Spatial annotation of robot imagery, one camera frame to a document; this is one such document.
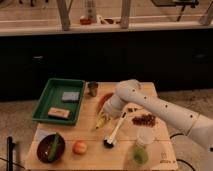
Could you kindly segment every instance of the wooden tabletop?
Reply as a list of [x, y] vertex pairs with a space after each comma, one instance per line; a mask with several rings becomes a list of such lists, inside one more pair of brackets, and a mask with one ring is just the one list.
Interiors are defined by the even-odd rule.
[[[142, 89], [150, 96], [157, 96], [153, 83], [141, 83]], [[63, 126], [55, 124], [38, 124], [34, 140], [31, 144], [25, 161], [27, 170], [176, 170], [178, 168], [168, 130], [164, 121], [157, 118], [153, 127], [155, 140], [147, 146], [149, 160], [143, 166], [132, 162], [132, 149], [136, 140], [137, 129], [132, 118], [149, 112], [133, 103], [127, 107], [137, 107], [141, 110], [128, 114], [116, 136], [117, 145], [112, 149], [103, 146], [103, 139], [110, 135], [117, 119], [111, 120], [104, 127], [95, 129], [97, 120], [97, 104], [106, 93], [114, 92], [115, 83], [100, 82], [98, 95], [90, 97], [87, 86], [81, 104], [79, 118], [76, 126]], [[45, 134], [59, 132], [65, 139], [65, 152], [59, 160], [45, 164], [37, 158], [37, 147]], [[84, 155], [72, 152], [76, 140], [85, 140], [88, 150]]]

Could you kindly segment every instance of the cable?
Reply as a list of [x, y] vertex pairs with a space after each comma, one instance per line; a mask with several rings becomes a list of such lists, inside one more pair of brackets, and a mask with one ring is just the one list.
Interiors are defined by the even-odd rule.
[[[5, 162], [8, 162], [8, 160], [6, 160], [6, 159], [4, 159], [4, 158], [1, 158], [1, 157], [0, 157], [0, 160], [3, 160], [3, 161], [5, 161]], [[25, 169], [24, 166], [22, 166], [22, 165], [20, 165], [20, 164], [18, 164], [18, 163], [14, 163], [14, 162], [13, 162], [13, 164], [16, 165], [16, 166], [18, 166], [18, 167], [20, 167], [20, 168], [22, 168], [22, 169]]]
[[[175, 133], [175, 134], [170, 136], [170, 139], [172, 139], [172, 138], [174, 138], [176, 136], [179, 136], [179, 135], [184, 135], [184, 134], [183, 133]], [[188, 163], [185, 160], [177, 159], [177, 162], [182, 162], [182, 163], [186, 164], [187, 166], [189, 166], [193, 171], [196, 171], [195, 168], [190, 163]]]
[[193, 171], [196, 171], [195, 168], [194, 168], [190, 163], [188, 163], [187, 161], [182, 160], [182, 159], [177, 159], [177, 161], [186, 164], [186, 165], [189, 166]]
[[174, 138], [174, 137], [176, 137], [176, 136], [179, 136], [179, 135], [184, 135], [184, 134], [183, 134], [183, 133], [176, 133], [176, 134], [173, 134], [173, 135], [170, 136], [170, 139], [172, 139], [172, 138]]

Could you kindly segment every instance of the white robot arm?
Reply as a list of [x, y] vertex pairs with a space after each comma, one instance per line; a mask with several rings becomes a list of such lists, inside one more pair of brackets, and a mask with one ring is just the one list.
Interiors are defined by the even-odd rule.
[[114, 95], [105, 102], [103, 109], [111, 116], [118, 117], [129, 102], [143, 106], [213, 154], [213, 120], [157, 97], [148, 96], [141, 90], [137, 80], [119, 82]]

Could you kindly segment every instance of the green plastic tray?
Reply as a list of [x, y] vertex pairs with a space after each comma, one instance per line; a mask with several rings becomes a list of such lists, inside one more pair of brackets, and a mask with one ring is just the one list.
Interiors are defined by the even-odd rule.
[[[44, 123], [75, 125], [78, 120], [79, 110], [83, 98], [85, 88], [84, 80], [58, 79], [51, 78], [48, 80], [37, 107], [33, 112], [33, 120]], [[63, 92], [76, 91], [79, 92], [79, 100], [77, 102], [62, 102]], [[61, 119], [48, 116], [50, 107], [58, 107], [71, 111], [68, 119]]]

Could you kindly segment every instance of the peach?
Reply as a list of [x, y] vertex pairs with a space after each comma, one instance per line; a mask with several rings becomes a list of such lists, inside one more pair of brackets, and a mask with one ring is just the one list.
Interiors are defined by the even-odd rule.
[[84, 154], [87, 151], [87, 144], [84, 140], [77, 140], [72, 147], [72, 151], [75, 154]]

